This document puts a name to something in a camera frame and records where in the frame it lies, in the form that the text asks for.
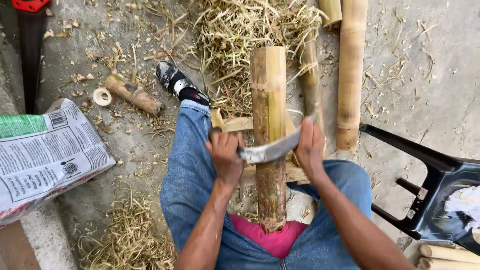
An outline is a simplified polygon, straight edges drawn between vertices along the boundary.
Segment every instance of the barcode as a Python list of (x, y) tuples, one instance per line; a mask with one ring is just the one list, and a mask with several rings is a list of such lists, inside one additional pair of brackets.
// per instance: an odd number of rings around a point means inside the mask
[(63, 111), (61, 110), (50, 114), (50, 119), (52, 120), (53, 128), (64, 125), (67, 122), (65, 114), (63, 114)]

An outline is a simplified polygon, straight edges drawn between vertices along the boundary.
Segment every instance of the sneaker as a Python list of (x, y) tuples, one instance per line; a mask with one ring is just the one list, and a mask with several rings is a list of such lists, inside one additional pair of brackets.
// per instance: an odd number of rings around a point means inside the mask
[(158, 63), (156, 76), (160, 84), (180, 102), (188, 99), (205, 106), (211, 105), (210, 98), (173, 63), (167, 61)]

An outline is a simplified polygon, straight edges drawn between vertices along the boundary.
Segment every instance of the white cloth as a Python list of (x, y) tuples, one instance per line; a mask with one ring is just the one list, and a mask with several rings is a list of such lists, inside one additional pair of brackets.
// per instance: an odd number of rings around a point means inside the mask
[(473, 218), (465, 227), (477, 229), (480, 225), (480, 187), (471, 186), (455, 191), (445, 202), (445, 211), (461, 211)]

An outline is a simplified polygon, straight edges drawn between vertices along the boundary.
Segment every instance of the blue jeans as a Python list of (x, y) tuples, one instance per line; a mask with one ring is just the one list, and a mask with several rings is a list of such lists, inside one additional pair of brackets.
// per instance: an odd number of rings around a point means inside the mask
[[(177, 134), (163, 179), (160, 202), (173, 241), (181, 250), (212, 193), (216, 170), (204, 143), (211, 127), (210, 110), (190, 100), (181, 103)], [(355, 163), (326, 160), (324, 167), (337, 187), (370, 218), (370, 177)], [(311, 185), (289, 183), (288, 187), (320, 200)], [(312, 223), (298, 237), (285, 259), (271, 256), (262, 247), (238, 233), (225, 213), (222, 243), (216, 269), (359, 269), (342, 244), (335, 223), (320, 205)]]

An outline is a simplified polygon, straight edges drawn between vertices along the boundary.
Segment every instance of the dry grass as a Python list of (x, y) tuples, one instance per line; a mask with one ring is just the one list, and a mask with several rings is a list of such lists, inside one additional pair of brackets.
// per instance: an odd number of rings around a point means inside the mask
[(252, 114), (250, 51), (283, 46), (290, 61), (309, 33), (318, 36), (325, 17), (303, 1), (200, 0), (199, 5), (201, 13), (191, 22), (195, 46), (188, 54), (200, 62), (213, 107), (225, 117)]
[[(170, 270), (176, 259), (175, 246), (166, 236), (154, 236), (152, 210), (143, 198), (115, 200), (109, 232), (100, 241), (90, 236), (80, 238), (78, 247), (84, 258), (82, 264), (90, 270)], [(87, 252), (84, 242), (94, 248)]]

